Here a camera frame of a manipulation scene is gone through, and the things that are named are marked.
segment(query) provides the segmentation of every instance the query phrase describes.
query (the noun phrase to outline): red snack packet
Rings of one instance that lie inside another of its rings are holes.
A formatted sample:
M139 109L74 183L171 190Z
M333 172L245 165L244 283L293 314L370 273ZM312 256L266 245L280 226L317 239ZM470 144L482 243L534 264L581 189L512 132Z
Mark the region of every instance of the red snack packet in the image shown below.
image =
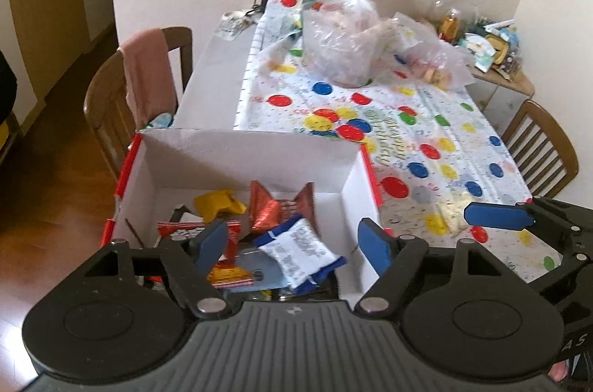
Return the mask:
M317 221L313 201L313 183L307 183L293 200L275 200L259 181L251 182L249 198L249 226L252 233L262 234L295 214L301 214L311 224L315 233Z
M239 220L227 221L228 225L228 243L224 255L220 257L219 261L226 260L231 263L235 262L236 244L239 243L239 235L241 234L241 222ZM195 238L206 227L207 223L171 223L158 222L156 228L158 233L163 237L171 237L171 235L179 235L185 238Z

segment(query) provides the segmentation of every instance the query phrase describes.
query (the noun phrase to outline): pink cloth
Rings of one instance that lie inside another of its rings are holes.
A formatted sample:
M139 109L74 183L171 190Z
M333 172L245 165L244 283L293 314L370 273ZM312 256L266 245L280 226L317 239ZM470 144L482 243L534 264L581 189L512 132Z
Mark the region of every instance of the pink cloth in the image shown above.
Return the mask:
M162 30L138 32L121 44L119 50L126 74L126 101L136 129L144 128L163 112L174 115L177 95Z

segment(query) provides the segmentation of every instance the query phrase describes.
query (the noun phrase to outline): tablecloth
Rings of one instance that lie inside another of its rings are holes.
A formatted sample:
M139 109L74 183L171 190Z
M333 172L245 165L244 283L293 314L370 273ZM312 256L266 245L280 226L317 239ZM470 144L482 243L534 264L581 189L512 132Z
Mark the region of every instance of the tablecloth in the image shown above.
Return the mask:
M365 144L383 198L381 226L431 246L474 238L526 281L561 257L527 231L469 227L470 201L515 204L531 197L517 166L467 92L413 78L394 56L358 89L324 81L301 65L299 49L266 62L300 0L270 0L247 62L235 129L306 132Z

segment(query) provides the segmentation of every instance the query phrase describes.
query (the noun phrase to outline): chair backrest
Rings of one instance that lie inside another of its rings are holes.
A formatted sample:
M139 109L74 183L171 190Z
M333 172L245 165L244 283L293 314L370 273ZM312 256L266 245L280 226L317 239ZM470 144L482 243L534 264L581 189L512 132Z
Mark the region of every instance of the chair backrest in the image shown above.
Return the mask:
M552 198L579 173L568 136L539 104L525 101L502 135L534 196Z
M182 88L192 76L192 31L187 27L162 30L168 50L179 49ZM118 50L99 68L87 89L84 115L112 174L117 178L136 128L126 103L126 77L123 55Z

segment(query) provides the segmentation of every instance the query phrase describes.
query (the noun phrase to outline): white cardboard box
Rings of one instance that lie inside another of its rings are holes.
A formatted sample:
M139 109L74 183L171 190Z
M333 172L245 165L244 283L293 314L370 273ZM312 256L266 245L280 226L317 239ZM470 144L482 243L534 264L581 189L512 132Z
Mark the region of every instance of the white cardboard box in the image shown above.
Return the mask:
M363 146L305 134L198 129L150 129L136 135L116 188L116 212L102 244L126 238L133 225L146 246L158 237L156 223L173 209L193 209L194 197L232 188L249 202L251 180L276 198L292 198L315 183L315 216L322 241L348 264L336 270L340 297L351 305L377 274L357 247L358 223L378 222L380 194ZM244 226L247 213L244 215Z

